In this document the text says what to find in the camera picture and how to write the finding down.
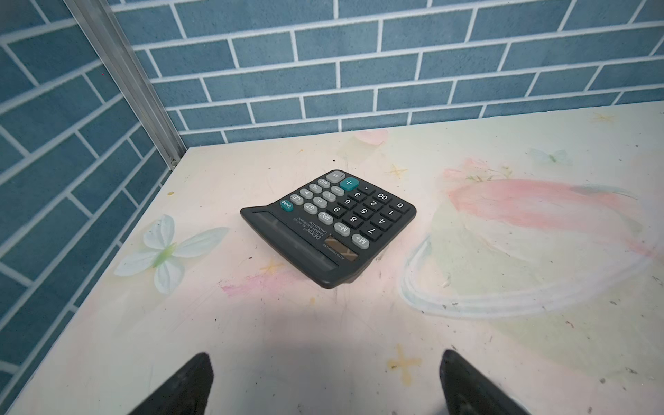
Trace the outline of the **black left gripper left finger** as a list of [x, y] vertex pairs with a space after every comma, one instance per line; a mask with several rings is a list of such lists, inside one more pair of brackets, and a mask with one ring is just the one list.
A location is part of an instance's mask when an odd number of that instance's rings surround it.
[[204, 415], [213, 381], [209, 355], [196, 354], [130, 414]]

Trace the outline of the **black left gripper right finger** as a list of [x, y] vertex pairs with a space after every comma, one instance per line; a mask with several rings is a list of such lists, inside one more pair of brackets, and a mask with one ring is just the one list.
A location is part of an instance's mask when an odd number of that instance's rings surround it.
[[456, 350], [444, 351], [439, 376], [449, 414], [528, 415]]

